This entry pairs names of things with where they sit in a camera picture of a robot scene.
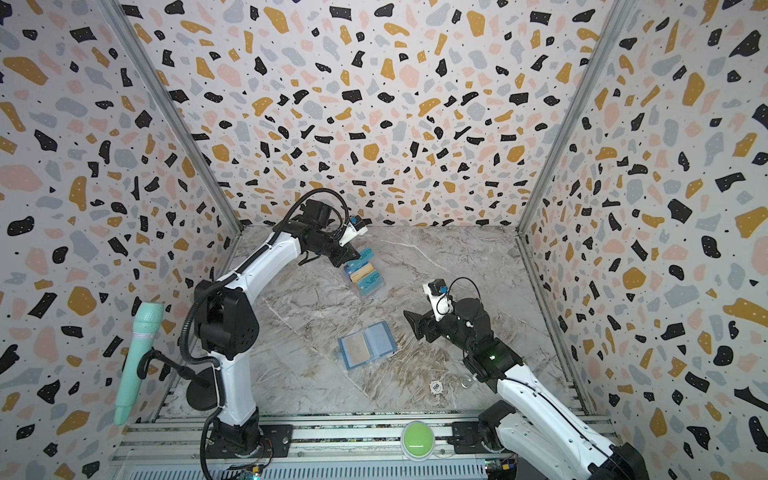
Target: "green button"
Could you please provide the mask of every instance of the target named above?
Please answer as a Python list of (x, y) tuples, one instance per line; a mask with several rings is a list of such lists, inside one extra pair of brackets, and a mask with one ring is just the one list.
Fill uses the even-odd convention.
[(424, 457), (432, 451), (435, 434), (424, 422), (413, 422), (406, 426), (402, 434), (402, 443), (408, 453), (414, 457)]

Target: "mint green microphone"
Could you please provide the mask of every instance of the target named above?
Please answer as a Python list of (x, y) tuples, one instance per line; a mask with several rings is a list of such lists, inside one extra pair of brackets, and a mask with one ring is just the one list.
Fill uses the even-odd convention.
[(131, 348), (125, 360), (123, 376), (120, 380), (118, 398), (115, 400), (117, 409), (114, 411), (114, 424), (123, 425), (131, 409), (134, 408), (139, 396), (141, 379), (136, 373), (139, 360), (152, 348), (152, 341), (160, 324), (163, 321), (164, 303), (144, 302), (134, 317), (134, 336), (131, 340)]

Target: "terrazzo pattern wallpaper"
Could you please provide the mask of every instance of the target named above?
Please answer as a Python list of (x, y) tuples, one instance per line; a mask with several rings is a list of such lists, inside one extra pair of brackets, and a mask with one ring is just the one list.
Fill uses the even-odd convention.
[(133, 314), (165, 302), (154, 347), (177, 356), (236, 234), (93, 3), (0, 2), (0, 44), (0, 478), (99, 478)]
[(126, 0), (245, 223), (313, 187), (376, 225), (517, 224), (601, 0)]
[(642, 2), (525, 226), (651, 478), (768, 478), (768, 2)]

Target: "gray marble surface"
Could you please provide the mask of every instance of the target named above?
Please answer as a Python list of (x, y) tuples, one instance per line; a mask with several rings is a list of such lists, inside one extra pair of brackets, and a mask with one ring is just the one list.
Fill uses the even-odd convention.
[[(248, 227), (233, 266), (268, 237), (266, 227)], [(264, 413), (407, 412), (478, 410), (498, 397), (475, 382), (462, 352), (445, 339), (417, 342), (403, 310), (429, 311), (421, 285), (435, 278), (450, 283), (473, 279), (496, 336), (569, 405), (563, 371), (510, 227), (370, 227), (353, 241), (371, 247), (385, 286), (361, 300), (327, 259), (286, 266), (257, 301), (260, 336), (251, 356), (253, 397)], [(456, 299), (476, 296), (459, 280)], [(398, 350), (353, 370), (339, 354), (339, 338), (385, 320)], [(443, 393), (433, 395), (438, 380)], [(184, 398), (181, 381), (167, 399), (165, 416), (199, 416)]]

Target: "green push button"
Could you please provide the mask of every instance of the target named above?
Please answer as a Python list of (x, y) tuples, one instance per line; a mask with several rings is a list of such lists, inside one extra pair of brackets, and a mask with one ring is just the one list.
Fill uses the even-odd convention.
[(400, 442), (411, 460), (424, 460), (435, 448), (435, 434), (424, 422), (411, 422), (403, 429)]

